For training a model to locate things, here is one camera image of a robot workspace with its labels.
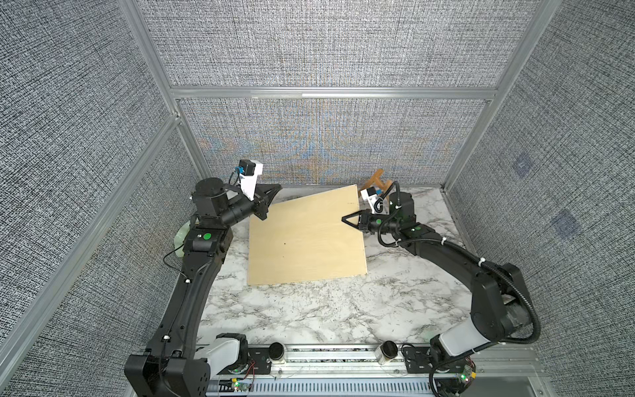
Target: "plywood board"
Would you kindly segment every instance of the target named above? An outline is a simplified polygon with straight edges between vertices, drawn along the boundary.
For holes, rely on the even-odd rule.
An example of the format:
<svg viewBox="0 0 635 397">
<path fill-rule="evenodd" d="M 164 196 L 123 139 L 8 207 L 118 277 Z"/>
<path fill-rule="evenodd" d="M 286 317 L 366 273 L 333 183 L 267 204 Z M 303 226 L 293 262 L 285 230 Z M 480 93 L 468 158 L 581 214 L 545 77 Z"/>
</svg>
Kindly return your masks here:
<svg viewBox="0 0 635 397">
<path fill-rule="evenodd" d="M 247 283 L 278 284 L 366 274 L 363 234 L 342 222 L 359 210 L 357 185 L 284 201 L 251 216 Z"/>
</svg>

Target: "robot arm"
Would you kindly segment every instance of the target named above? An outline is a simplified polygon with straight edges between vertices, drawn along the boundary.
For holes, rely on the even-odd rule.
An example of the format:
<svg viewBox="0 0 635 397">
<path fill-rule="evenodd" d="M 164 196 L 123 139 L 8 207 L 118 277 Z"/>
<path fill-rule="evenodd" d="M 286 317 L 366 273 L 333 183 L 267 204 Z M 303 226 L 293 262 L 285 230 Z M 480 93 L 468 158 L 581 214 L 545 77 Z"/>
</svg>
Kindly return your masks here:
<svg viewBox="0 0 635 397">
<path fill-rule="evenodd" d="M 373 210 L 346 215 L 342 217 L 342 222 L 363 232 L 377 233 L 377 239 L 383 246 L 400 246 L 413 255 L 430 260 L 472 292 L 470 318 L 431 340 L 428 352 L 429 362 L 433 365 L 431 385 L 437 369 L 445 369 L 448 364 L 463 359 L 471 363 L 468 357 L 476 351 L 498 342 L 529 344 L 538 340 L 540 321 L 520 270 L 509 263 L 498 266 L 479 258 L 447 241 L 433 228 L 417 222 L 412 196 L 402 193 L 397 182 L 380 199 L 384 199 L 393 186 L 396 192 L 389 196 L 389 214 L 379 213 L 377 202 L 369 200 Z M 372 197 L 373 193 L 363 196 Z M 357 218 L 356 224 L 349 221 L 354 217 Z M 391 234 L 394 241 L 386 243 L 382 239 L 383 234 Z M 533 326 L 529 337 L 510 337 L 526 325 Z M 454 393 L 455 390 L 452 390 L 446 394 Z"/>
<path fill-rule="evenodd" d="M 241 164 L 243 162 L 247 166 L 249 161 L 241 160 Z M 257 171 L 255 167 L 243 169 L 239 175 L 244 173 L 250 173 L 247 175 L 250 177 Z M 227 366 L 240 370 L 247 364 L 244 335 L 219 335 L 201 352 L 196 352 L 196 335 L 211 285 L 233 239 L 231 226 L 251 214 L 266 219 L 271 201 L 281 190 L 280 185 L 250 181 L 253 183 L 245 187 L 224 184 L 218 178 L 207 178 L 196 184 L 192 201 L 197 211 L 185 237 L 181 274 L 168 308 L 145 352 L 130 355 L 124 367 L 138 396 L 199 396 L 201 390 L 207 390 L 210 375 L 216 375 Z M 227 191 L 236 191 L 237 195 L 229 199 Z M 210 356 L 213 360 L 208 364 L 206 358 Z"/>
</svg>

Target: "metal rail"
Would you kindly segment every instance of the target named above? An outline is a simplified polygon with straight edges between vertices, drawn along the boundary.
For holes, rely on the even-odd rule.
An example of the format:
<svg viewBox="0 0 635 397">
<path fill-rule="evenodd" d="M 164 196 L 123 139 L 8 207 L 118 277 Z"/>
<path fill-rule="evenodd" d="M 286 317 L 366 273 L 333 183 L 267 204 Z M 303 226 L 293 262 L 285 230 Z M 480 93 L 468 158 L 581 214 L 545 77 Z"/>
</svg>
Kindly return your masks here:
<svg viewBox="0 0 635 397">
<path fill-rule="evenodd" d="M 485 108 L 476 121 L 474 128 L 470 132 L 469 136 L 465 140 L 465 143 L 461 147 L 461 150 L 459 150 L 457 157 L 450 166 L 443 183 L 443 187 L 446 192 L 449 192 L 452 189 L 454 183 L 458 179 L 458 176 L 461 174 L 468 160 L 472 156 L 472 153 L 476 150 L 476 147 L 478 146 L 481 138 L 483 138 L 487 127 L 489 127 L 491 121 L 496 116 L 496 113 L 503 104 L 505 97 L 514 85 L 516 78 L 525 66 L 525 63 L 527 63 L 533 49 L 536 47 L 536 44 L 538 44 L 538 40 L 540 40 L 542 33 L 547 28 L 547 25 L 560 7 L 560 4 L 561 0 L 542 0 L 538 6 L 536 14 L 534 14 L 529 26 L 527 26 L 523 38 L 518 44 L 516 51 L 507 64 L 505 72 L 498 82 L 496 97 L 485 105 Z"/>
<path fill-rule="evenodd" d="M 416 378 L 421 374 L 407 373 L 401 352 L 392 361 L 379 365 L 374 350 L 378 344 L 345 345 L 287 345 L 286 363 L 273 364 L 270 375 L 256 378 L 285 379 L 357 379 L 357 378 Z M 427 348 L 427 344 L 416 344 Z M 250 347 L 267 347 L 254 345 Z M 472 356 L 480 377 L 543 377 L 544 370 L 532 347 L 526 345 L 499 345 Z M 453 377 L 454 374 L 436 375 Z"/>
<path fill-rule="evenodd" d="M 173 98 L 373 98 L 494 99 L 494 88 L 476 87 L 214 87 L 175 86 Z"/>
<path fill-rule="evenodd" d="M 118 2 L 123 15 L 126 17 L 128 25 L 132 30 L 132 34 L 137 40 L 139 50 L 145 58 L 145 63 L 147 63 L 148 68 L 152 73 L 152 77 L 154 77 L 157 88 L 159 88 L 159 92 L 161 93 L 167 108 L 171 113 L 176 112 L 182 119 L 182 122 L 178 126 L 178 131 L 181 134 L 185 150 L 190 156 L 190 160 L 192 161 L 196 172 L 199 174 L 200 178 L 210 177 L 210 167 L 203 156 L 201 147 L 199 146 L 192 130 L 189 128 L 187 121 L 185 121 L 185 117 L 182 114 L 177 101 L 170 94 L 170 79 L 168 78 L 168 73 L 163 67 L 161 57 L 159 56 L 159 53 L 154 46 L 154 42 L 150 37 L 148 26 L 145 24 L 145 20 L 137 2 L 135 0 L 118 0 Z"/>
</svg>

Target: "marble table surface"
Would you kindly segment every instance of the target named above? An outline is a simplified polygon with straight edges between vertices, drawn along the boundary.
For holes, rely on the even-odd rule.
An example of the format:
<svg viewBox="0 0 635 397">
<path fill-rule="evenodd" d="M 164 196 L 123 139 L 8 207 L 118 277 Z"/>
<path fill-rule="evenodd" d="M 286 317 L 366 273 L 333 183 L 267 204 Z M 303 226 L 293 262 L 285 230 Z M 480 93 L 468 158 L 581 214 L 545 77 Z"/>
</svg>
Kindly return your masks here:
<svg viewBox="0 0 635 397">
<path fill-rule="evenodd" d="M 283 189 L 274 203 L 325 190 Z M 419 222 L 460 242 L 439 189 L 402 191 L 413 195 Z M 234 241 L 203 311 L 199 344 L 222 332 L 244 333 L 250 344 L 422 343 L 469 315 L 465 286 L 403 248 L 382 247 L 377 235 L 364 237 L 364 276 L 248 286 L 249 220 L 232 229 Z"/>
</svg>

